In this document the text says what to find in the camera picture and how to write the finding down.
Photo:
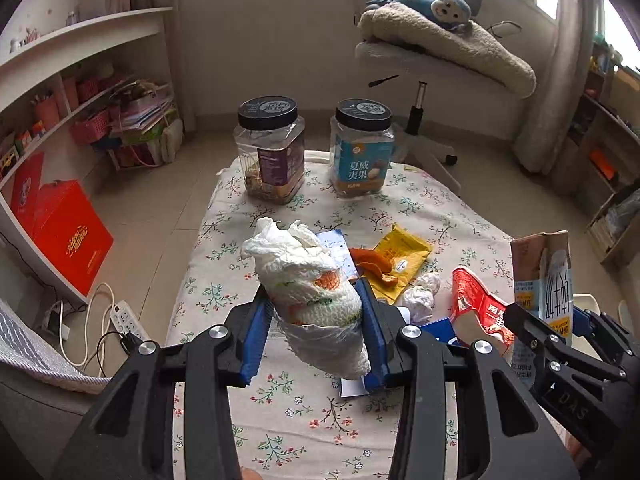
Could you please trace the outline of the beige milk carton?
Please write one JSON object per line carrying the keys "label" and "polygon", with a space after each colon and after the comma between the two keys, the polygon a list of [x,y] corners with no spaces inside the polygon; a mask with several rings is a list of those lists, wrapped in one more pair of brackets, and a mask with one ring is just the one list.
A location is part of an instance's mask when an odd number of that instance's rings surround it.
{"label": "beige milk carton", "polygon": [[515,302],[569,344],[573,333],[570,234],[541,232],[511,242]]}

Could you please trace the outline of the red snack bag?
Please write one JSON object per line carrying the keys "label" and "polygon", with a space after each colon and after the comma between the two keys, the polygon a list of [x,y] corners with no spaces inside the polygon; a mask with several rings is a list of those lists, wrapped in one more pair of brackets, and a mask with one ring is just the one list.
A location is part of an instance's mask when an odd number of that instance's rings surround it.
{"label": "red snack bag", "polygon": [[504,324],[506,304],[465,266],[452,271],[450,322],[462,344],[477,339],[492,344],[504,356],[514,343],[514,333]]}

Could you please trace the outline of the white tissue wad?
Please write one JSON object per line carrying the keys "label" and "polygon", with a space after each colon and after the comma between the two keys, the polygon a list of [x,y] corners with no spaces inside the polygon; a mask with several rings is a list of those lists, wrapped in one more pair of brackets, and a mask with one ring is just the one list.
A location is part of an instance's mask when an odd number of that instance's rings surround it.
{"label": "white tissue wad", "polygon": [[254,260],[274,318],[301,361],[343,379],[370,373],[362,299],[308,226],[294,221],[282,229],[276,220],[261,218],[241,257]]}

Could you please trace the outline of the blue paper box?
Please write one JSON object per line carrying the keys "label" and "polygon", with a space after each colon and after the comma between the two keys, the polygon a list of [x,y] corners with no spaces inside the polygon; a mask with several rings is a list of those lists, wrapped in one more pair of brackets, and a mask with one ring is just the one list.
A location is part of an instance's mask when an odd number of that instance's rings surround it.
{"label": "blue paper box", "polygon": [[340,268],[341,274],[350,282],[359,278],[357,268],[346,242],[346,238],[340,229],[324,231],[317,234],[318,239],[324,249],[326,249],[332,259]]}

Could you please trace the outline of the white trash bin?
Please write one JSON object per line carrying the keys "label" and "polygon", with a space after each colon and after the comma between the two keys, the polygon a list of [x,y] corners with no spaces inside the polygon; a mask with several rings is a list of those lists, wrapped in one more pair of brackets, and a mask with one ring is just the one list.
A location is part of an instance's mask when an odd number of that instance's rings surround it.
{"label": "white trash bin", "polygon": [[[597,314],[601,313],[597,299],[590,294],[574,295],[574,312],[577,312],[577,309],[589,310]],[[572,347],[575,350],[579,350],[582,353],[588,354],[588,356],[592,356],[593,359],[600,359],[600,356],[598,356],[596,350],[591,347],[591,344],[584,336],[577,336],[576,334],[574,334],[572,336]]]}

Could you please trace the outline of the small crumpled white tissue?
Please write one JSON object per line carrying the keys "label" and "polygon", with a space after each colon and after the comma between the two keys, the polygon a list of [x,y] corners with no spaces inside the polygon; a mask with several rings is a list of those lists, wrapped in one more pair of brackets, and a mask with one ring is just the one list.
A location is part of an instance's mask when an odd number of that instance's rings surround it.
{"label": "small crumpled white tissue", "polygon": [[435,296],[440,289],[440,276],[424,272],[416,276],[399,297],[399,304],[406,308],[413,324],[424,325],[431,321],[435,309]]}

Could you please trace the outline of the wooden desk shelf unit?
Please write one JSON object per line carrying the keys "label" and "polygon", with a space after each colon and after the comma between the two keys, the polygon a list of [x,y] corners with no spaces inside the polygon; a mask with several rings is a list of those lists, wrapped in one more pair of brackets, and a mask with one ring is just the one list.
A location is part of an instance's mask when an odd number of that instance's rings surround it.
{"label": "wooden desk shelf unit", "polygon": [[639,73],[597,34],[552,183],[589,217],[586,235],[611,270],[639,251]]}

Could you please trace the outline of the floral tablecloth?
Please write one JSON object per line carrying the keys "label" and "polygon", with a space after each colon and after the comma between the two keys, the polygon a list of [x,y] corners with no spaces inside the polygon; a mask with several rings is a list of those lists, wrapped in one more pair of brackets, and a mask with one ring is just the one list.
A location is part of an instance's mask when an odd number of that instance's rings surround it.
{"label": "floral tablecloth", "polygon": [[[169,324],[168,344],[185,344],[251,300],[254,264],[240,255],[260,218],[299,221],[314,232],[339,230],[352,247],[373,248],[393,228],[431,245],[424,270],[442,284],[434,315],[450,312],[451,277],[470,269],[496,296],[513,297],[510,236],[426,172],[395,164],[378,193],[341,198],[329,179],[329,157],[308,152],[302,186],[284,205],[252,200],[242,168],[221,170]],[[258,374],[229,392],[240,462],[266,479],[384,479],[396,440],[402,393],[382,390],[345,399],[340,380],[303,363],[272,330]]]}

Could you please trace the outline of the yellow snack wrapper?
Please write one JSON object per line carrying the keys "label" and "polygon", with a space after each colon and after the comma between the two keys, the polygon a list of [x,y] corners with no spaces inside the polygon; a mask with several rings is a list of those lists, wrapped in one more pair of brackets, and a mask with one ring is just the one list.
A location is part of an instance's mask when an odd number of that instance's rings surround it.
{"label": "yellow snack wrapper", "polygon": [[383,236],[373,251],[390,263],[390,275],[396,278],[395,285],[383,284],[378,278],[370,278],[370,285],[378,300],[394,304],[401,293],[426,263],[433,246],[421,237],[409,233],[394,224]]}

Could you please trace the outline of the orange peel on wrapper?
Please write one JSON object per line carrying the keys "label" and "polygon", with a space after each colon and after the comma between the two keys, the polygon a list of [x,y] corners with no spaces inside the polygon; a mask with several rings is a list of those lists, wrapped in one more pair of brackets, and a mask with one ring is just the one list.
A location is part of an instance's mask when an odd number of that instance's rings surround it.
{"label": "orange peel on wrapper", "polygon": [[349,255],[357,269],[373,276],[383,286],[397,285],[398,277],[392,273],[392,262],[379,252],[372,249],[350,248]]}

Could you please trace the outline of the red gift box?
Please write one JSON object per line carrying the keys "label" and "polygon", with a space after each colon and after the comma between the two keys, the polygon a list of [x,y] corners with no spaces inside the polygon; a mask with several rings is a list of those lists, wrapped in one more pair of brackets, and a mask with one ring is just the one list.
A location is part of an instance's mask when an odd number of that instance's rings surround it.
{"label": "red gift box", "polygon": [[33,154],[13,177],[10,208],[40,252],[81,295],[88,295],[113,245],[77,180],[42,183],[44,155]]}

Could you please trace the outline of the blue label nut jar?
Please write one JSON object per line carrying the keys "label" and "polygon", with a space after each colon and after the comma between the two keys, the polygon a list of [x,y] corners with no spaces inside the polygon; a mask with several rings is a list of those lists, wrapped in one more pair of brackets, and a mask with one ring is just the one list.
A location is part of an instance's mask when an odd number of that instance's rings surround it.
{"label": "blue label nut jar", "polygon": [[392,111],[373,100],[343,100],[331,117],[330,129],[329,176],[337,194],[352,197],[378,192],[395,147]]}

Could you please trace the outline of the purple label nut jar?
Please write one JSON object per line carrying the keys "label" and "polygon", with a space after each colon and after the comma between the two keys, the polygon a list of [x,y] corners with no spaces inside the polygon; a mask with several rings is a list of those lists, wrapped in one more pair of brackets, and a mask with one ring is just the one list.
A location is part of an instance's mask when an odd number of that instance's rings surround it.
{"label": "purple label nut jar", "polygon": [[249,196],[285,204],[303,182],[305,119],[288,96],[258,96],[238,108],[233,139]]}

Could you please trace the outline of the beige curtain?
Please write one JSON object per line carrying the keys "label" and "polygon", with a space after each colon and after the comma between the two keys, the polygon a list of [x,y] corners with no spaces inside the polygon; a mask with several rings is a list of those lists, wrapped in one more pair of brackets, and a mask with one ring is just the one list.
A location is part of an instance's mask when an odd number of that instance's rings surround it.
{"label": "beige curtain", "polygon": [[512,148],[530,174],[550,174],[589,72],[599,0],[559,0],[550,61]]}

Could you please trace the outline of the blue monkey plush toy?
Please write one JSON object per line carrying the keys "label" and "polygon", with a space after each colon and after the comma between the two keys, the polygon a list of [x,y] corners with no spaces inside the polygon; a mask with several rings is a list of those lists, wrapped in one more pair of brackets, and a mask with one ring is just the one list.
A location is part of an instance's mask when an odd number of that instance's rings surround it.
{"label": "blue monkey plush toy", "polygon": [[366,9],[377,9],[389,3],[402,3],[450,32],[471,25],[471,8],[465,0],[370,0]]}

